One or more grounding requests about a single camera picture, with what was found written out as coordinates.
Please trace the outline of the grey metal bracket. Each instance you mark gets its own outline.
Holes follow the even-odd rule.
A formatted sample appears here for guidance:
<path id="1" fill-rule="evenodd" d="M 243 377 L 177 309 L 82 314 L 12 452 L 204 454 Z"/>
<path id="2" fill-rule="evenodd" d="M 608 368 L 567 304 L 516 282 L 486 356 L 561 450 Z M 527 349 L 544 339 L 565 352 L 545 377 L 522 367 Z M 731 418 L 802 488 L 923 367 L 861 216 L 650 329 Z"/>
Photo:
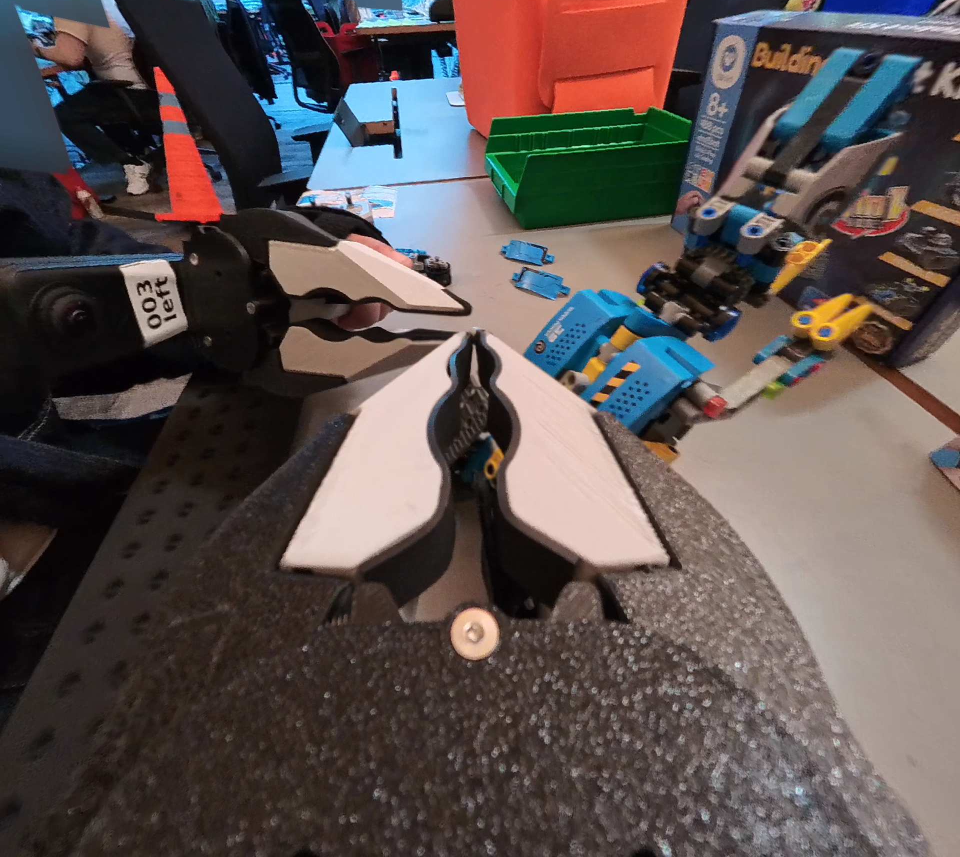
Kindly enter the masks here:
<path id="1" fill-rule="evenodd" d="M 387 119 L 366 120 L 360 119 L 350 102 L 350 94 L 359 96 L 357 88 L 371 86 L 374 83 L 351 83 L 344 91 L 334 114 L 333 124 L 337 126 L 349 145 L 354 149 L 388 146 L 392 156 L 400 159 L 403 156 L 402 120 L 400 98 L 397 84 L 399 80 L 394 74 L 386 83 L 390 84 L 390 117 Z"/>

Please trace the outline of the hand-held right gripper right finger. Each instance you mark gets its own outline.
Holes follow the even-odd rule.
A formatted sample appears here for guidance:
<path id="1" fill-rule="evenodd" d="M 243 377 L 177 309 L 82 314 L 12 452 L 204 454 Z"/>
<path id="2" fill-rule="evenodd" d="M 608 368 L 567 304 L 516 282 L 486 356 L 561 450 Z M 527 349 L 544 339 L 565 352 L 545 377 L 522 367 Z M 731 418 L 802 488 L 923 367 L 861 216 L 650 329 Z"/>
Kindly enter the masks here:
<path id="1" fill-rule="evenodd" d="M 495 335 L 481 336 L 491 430 L 506 447 L 496 472 L 507 521 L 535 544 L 599 573 L 670 562 L 596 411 Z"/>

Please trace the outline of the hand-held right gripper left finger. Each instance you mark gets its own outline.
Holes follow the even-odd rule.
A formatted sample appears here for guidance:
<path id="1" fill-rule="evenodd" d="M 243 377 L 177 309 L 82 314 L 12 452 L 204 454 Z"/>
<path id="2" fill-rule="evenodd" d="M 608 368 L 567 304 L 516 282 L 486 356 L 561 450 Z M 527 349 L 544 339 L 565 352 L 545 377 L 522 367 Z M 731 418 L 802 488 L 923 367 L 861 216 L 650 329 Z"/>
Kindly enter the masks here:
<path id="1" fill-rule="evenodd" d="M 354 411 L 281 557 L 345 581 L 437 581 L 455 543 L 448 454 L 473 339 L 458 333 Z"/>

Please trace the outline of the black office chair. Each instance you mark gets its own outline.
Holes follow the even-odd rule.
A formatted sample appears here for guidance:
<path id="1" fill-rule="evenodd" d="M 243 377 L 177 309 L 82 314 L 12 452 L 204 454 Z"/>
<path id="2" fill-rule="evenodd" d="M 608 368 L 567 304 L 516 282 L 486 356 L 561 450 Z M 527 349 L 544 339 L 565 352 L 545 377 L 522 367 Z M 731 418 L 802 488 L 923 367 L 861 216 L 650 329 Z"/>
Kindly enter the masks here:
<path id="1" fill-rule="evenodd" d="M 334 113 L 344 94 L 340 64 L 302 0 L 261 3 L 282 41 L 291 68 L 294 101 L 305 109 Z"/>
<path id="2" fill-rule="evenodd" d="M 236 209 L 292 210 L 311 169 L 283 170 L 275 130 L 198 0 L 114 0 L 141 55 L 163 71 L 212 146 Z"/>

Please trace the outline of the blue tracked toy robot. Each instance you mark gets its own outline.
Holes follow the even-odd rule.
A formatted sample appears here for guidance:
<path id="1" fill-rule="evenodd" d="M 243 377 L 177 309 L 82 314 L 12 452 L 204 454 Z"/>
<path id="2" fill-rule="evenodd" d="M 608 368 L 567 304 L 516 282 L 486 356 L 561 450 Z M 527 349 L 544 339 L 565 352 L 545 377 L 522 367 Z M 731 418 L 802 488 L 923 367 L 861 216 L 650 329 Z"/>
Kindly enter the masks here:
<path id="1" fill-rule="evenodd" d="M 810 378 L 857 334 L 882 323 L 867 295 L 843 292 L 795 311 L 787 331 L 717 388 L 714 344 L 742 310 L 762 308 L 831 244 L 826 224 L 880 173 L 909 120 L 902 105 L 922 59 L 839 47 L 786 106 L 764 120 L 726 181 L 675 216 L 675 263 L 653 263 L 638 299 L 603 289 L 574 293 L 524 358 L 601 414 L 613 416 L 666 463 L 690 429 L 728 419 L 759 398 Z"/>

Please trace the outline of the green plastic bin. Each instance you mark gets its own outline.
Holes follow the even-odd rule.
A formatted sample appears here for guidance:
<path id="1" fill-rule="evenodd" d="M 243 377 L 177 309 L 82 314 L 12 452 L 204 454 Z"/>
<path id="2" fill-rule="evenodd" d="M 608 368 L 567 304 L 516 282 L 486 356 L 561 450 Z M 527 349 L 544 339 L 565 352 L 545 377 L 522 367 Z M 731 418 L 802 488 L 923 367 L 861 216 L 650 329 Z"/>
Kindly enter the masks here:
<path id="1" fill-rule="evenodd" d="M 692 123 L 652 107 L 494 118 L 485 168 L 526 230 L 670 214 Z"/>

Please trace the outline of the dark toy kit box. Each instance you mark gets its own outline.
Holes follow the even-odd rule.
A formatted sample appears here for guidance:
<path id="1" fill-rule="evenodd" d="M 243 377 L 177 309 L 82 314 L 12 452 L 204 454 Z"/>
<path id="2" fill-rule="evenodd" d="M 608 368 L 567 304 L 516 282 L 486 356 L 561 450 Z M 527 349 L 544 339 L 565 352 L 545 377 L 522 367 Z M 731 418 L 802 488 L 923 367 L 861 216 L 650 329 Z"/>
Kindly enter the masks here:
<path id="1" fill-rule="evenodd" d="M 781 297 L 865 300 L 894 368 L 958 332 L 958 20 L 761 10 L 716 22 L 673 225 L 765 214 L 826 248 Z"/>

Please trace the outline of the small clear packet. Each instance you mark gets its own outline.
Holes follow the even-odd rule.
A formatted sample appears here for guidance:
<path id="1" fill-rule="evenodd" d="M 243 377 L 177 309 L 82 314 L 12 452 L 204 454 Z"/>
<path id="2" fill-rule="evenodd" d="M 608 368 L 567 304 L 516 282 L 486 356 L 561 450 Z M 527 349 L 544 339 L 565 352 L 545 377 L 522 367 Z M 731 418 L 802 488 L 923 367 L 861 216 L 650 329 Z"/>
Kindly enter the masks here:
<path id="1" fill-rule="evenodd" d="M 372 223 L 393 218 L 397 201 L 396 188 L 373 185 L 344 190 L 307 190 L 298 197 L 295 206 L 342 211 Z"/>

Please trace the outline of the person's left hand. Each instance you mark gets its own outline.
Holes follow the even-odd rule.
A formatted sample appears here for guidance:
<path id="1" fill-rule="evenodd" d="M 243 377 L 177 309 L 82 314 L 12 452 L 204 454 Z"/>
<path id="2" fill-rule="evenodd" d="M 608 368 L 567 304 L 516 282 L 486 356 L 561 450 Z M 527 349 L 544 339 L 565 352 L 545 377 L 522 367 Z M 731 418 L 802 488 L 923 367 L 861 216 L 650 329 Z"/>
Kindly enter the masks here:
<path id="1" fill-rule="evenodd" d="M 333 307 L 330 311 L 330 323 L 346 332 L 376 327 L 398 310 L 396 302 L 390 300 L 372 297 L 349 298 L 339 291 L 333 291 L 327 302 Z"/>

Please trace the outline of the small blue brick piece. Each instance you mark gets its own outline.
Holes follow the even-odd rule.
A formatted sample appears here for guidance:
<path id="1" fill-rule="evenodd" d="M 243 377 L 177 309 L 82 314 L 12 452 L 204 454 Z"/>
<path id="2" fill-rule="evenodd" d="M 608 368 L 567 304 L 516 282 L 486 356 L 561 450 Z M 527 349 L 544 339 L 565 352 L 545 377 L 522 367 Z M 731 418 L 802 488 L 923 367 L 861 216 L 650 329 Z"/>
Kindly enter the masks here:
<path id="1" fill-rule="evenodd" d="M 440 287 L 449 288 L 451 286 L 450 262 L 419 248 L 398 248 L 396 253 L 408 258 L 412 262 L 412 269 L 415 272 L 428 277 L 438 283 Z"/>

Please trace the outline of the orange cone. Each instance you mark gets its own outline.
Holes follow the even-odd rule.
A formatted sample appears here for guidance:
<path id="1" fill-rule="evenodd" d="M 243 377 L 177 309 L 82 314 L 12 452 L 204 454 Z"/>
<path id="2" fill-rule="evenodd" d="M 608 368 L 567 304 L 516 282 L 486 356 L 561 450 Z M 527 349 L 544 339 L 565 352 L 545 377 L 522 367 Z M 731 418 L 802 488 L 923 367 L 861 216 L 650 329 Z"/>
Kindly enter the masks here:
<path id="1" fill-rule="evenodd" d="M 173 85 L 160 67 L 152 69 L 162 125 L 170 206 L 156 213 L 158 222 L 213 224 L 221 219 L 221 201 L 213 189 L 210 175 L 201 159 L 186 113 Z"/>

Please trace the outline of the orange bag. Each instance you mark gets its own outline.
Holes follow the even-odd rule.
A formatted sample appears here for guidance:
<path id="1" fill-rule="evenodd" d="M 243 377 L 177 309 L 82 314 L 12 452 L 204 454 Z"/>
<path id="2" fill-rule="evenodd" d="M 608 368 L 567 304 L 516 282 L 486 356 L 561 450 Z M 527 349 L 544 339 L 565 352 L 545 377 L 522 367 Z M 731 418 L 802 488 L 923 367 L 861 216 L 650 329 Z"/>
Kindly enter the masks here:
<path id="1" fill-rule="evenodd" d="M 689 0 L 452 0 L 466 118 L 663 109 Z"/>

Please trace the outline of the black dimpled mat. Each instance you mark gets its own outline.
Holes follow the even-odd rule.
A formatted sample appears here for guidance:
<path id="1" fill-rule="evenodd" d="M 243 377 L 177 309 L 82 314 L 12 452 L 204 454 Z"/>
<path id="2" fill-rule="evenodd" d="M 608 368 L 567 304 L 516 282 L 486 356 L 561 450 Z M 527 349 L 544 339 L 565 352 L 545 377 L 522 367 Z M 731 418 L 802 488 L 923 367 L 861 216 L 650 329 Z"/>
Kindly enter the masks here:
<path id="1" fill-rule="evenodd" d="M 287 459 L 303 403 L 187 383 L 2 725 L 2 855 L 70 783 L 141 655 L 162 591 L 233 508 Z"/>

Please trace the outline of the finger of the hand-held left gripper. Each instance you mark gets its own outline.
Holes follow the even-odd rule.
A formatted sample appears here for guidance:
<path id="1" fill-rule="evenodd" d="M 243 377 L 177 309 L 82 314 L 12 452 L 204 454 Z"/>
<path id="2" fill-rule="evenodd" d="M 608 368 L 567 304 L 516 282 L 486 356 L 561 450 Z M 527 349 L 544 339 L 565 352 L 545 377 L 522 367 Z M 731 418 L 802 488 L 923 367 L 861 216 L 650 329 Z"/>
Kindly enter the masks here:
<path id="1" fill-rule="evenodd" d="M 246 383 L 303 398 L 416 364 L 454 336 L 449 331 L 288 330 Z"/>
<path id="2" fill-rule="evenodd" d="M 268 267 L 291 302 L 293 322 L 333 322 L 369 304 L 411 314 L 471 313 L 468 302 L 434 280 L 356 241 L 321 246 L 273 239 Z"/>

